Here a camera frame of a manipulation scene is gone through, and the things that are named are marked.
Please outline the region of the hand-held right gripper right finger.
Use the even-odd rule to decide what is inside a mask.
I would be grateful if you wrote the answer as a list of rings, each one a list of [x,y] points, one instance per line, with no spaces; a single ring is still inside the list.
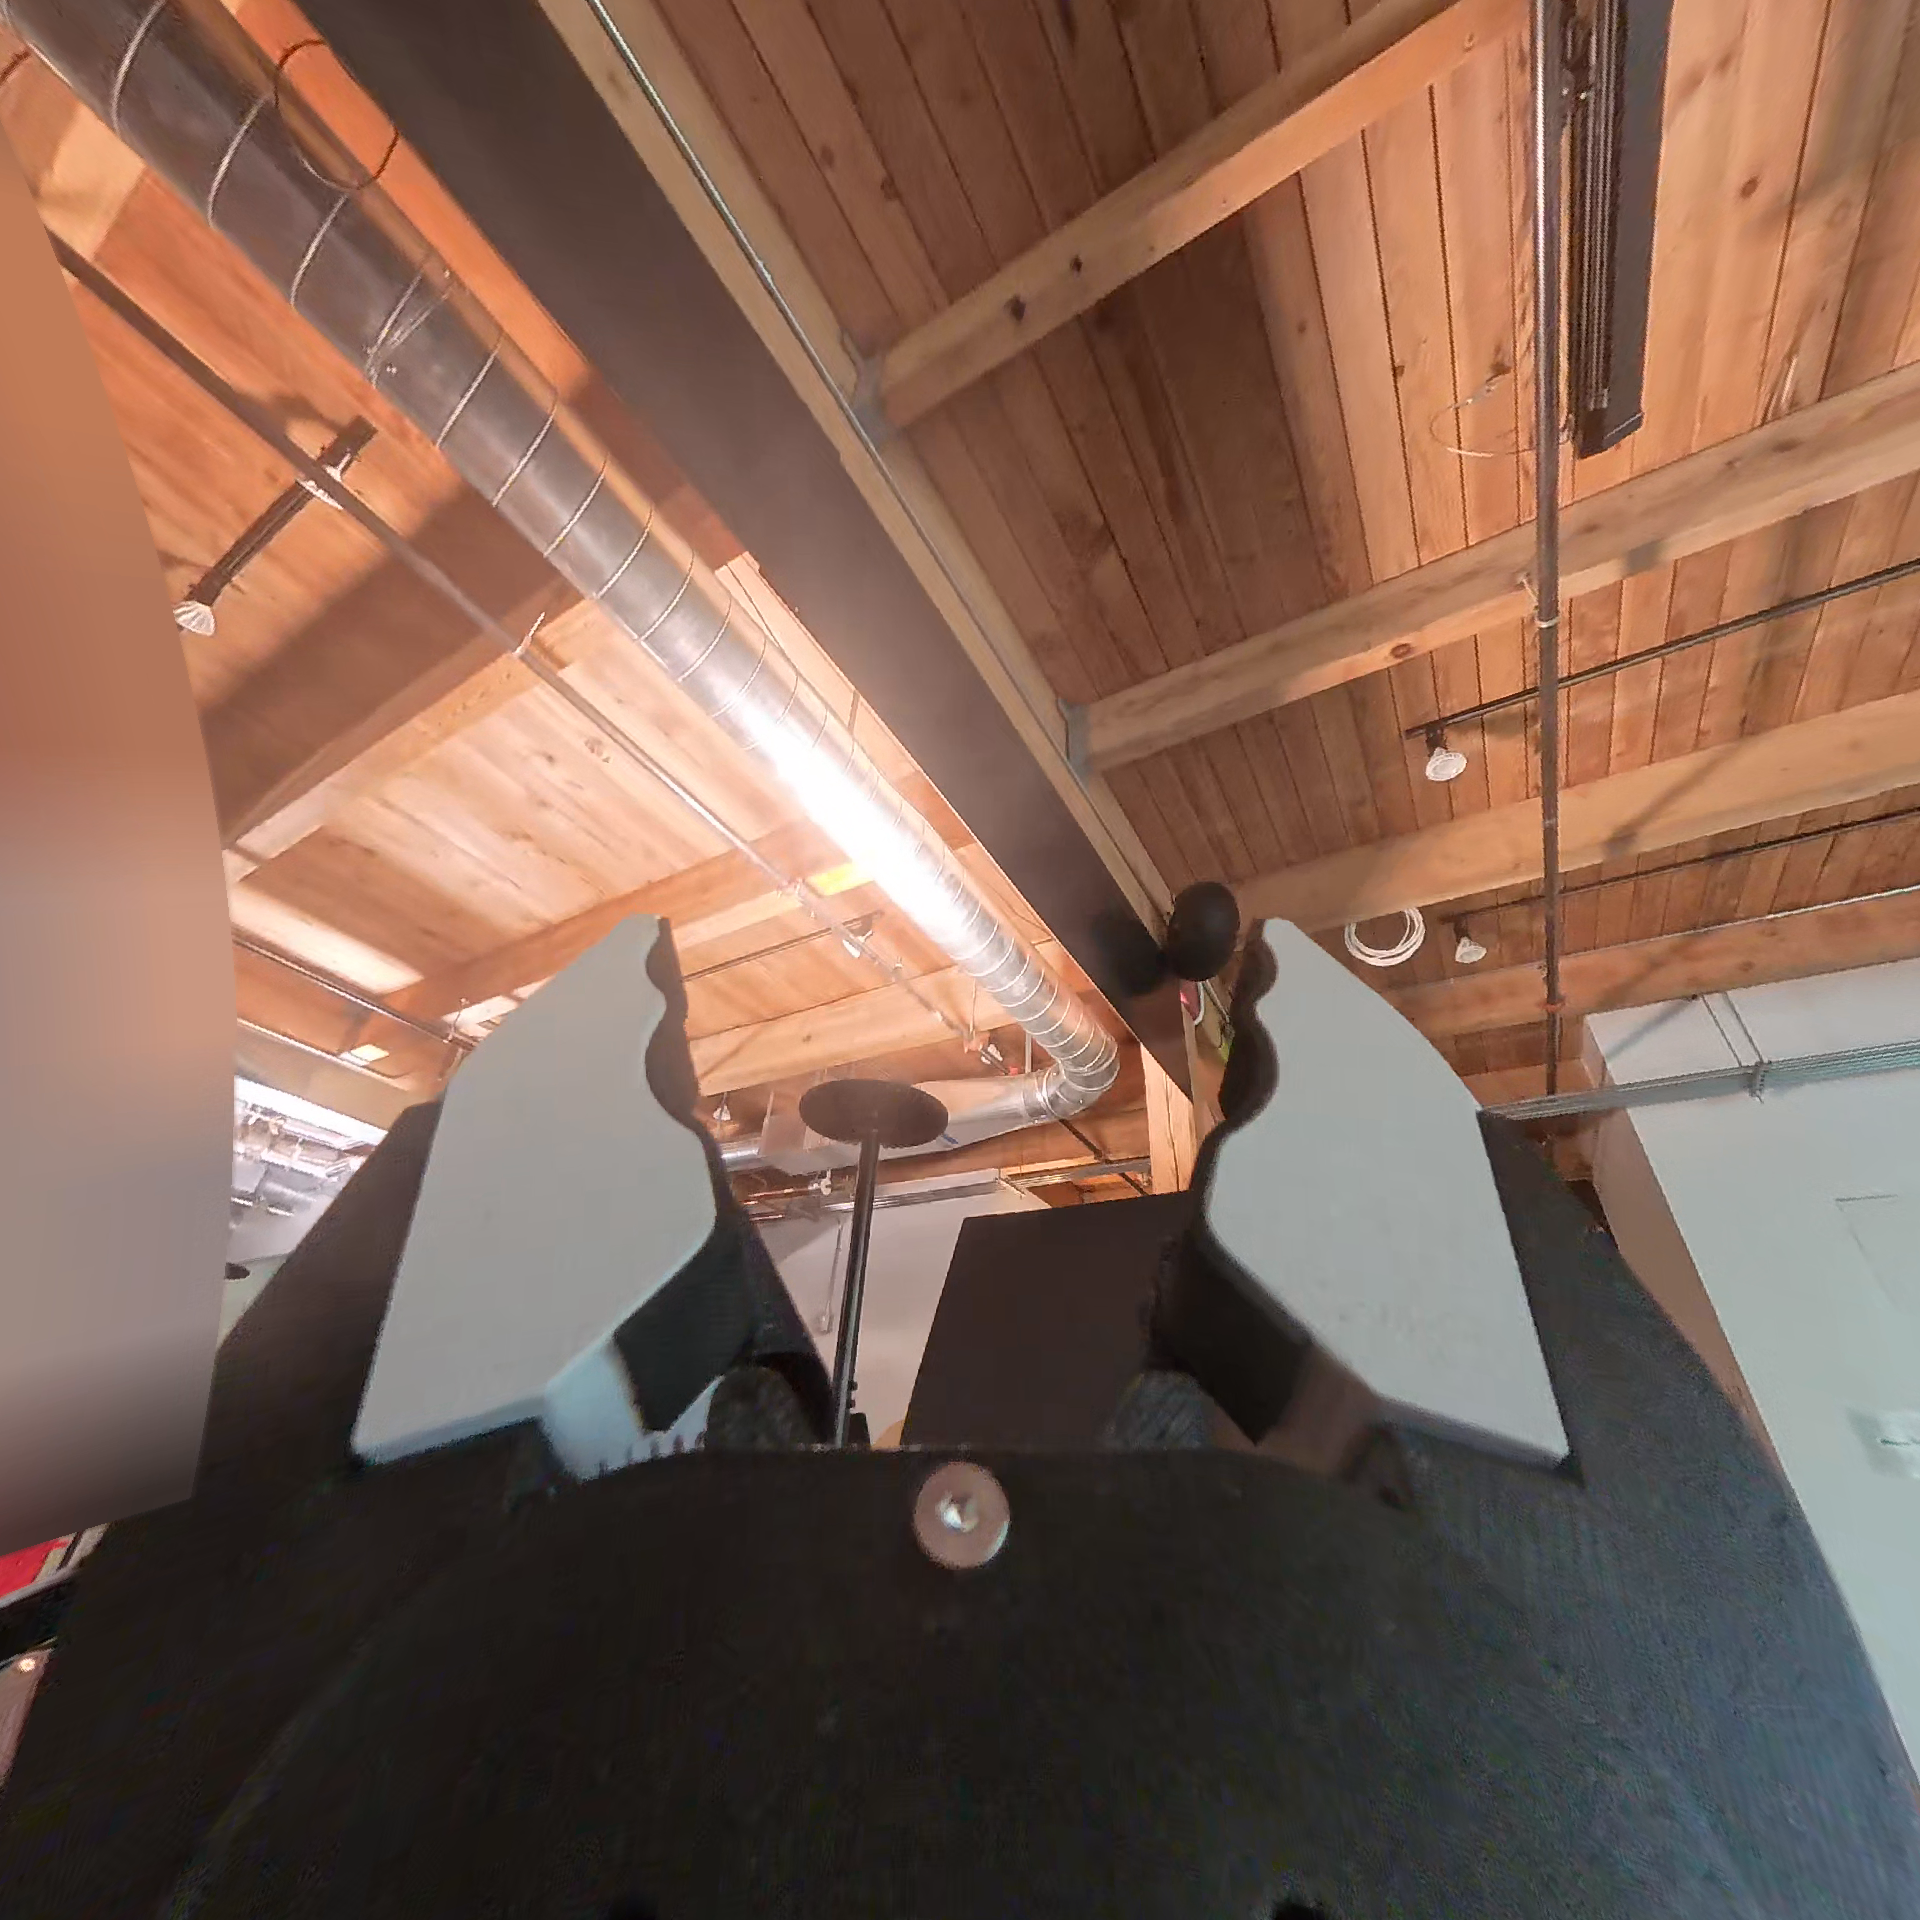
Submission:
[[[1530,1469],[1570,1453],[1481,1109],[1281,918],[1245,946],[1222,1121],[1191,1183],[1191,1373],[1249,1434],[1303,1356],[1383,1417]]]

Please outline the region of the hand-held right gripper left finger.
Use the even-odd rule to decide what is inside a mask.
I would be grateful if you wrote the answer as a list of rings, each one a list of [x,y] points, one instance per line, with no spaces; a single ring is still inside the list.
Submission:
[[[455,1072],[351,1450],[375,1464],[534,1421],[575,1478],[655,1449],[705,1376],[646,1407],[616,1335],[713,1233],[702,1137],[648,1079],[668,925],[630,916]]]

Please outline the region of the black pole stand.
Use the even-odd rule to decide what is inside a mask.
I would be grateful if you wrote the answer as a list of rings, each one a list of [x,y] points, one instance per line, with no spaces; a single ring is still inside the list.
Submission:
[[[845,1449],[853,1432],[856,1340],[873,1248],[879,1159],[885,1152],[937,1143],[946,1132],[948,1113],[922,1088],[854,1076],[805,1092],[799,1114],[810,1132],[854,1150],[847,1260],[831,1350],[831,1444]]]

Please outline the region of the grey metal conduit pipe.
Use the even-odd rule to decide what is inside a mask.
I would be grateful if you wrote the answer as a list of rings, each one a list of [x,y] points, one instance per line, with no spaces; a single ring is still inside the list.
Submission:
[[[1533,180],[1533,633],[1537,657],[1537,761],[1542,810],[1542,1074],[1559,1092],[1562,997],[1562,856],[1560,856],[1560,423],[1562,423],[1562,273],[1565,273],[1565,72],[1560,7],[1530,2],[1529,21],[1529,150]]]

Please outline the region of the black hanging light fixture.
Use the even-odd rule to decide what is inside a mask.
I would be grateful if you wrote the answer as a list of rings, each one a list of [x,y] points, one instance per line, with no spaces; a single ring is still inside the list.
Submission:
[[[1671,2],[1572,2],[1567,409],[1576,460],[1642,423]]]

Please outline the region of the silver flexible duct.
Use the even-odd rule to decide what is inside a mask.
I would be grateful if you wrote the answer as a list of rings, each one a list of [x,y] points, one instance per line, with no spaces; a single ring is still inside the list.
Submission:
[[[1108,1092],[1108,1026],[223,7],[5,24],[1032,1040],[1046,1065],[1000,1081],[1015,1124]]]

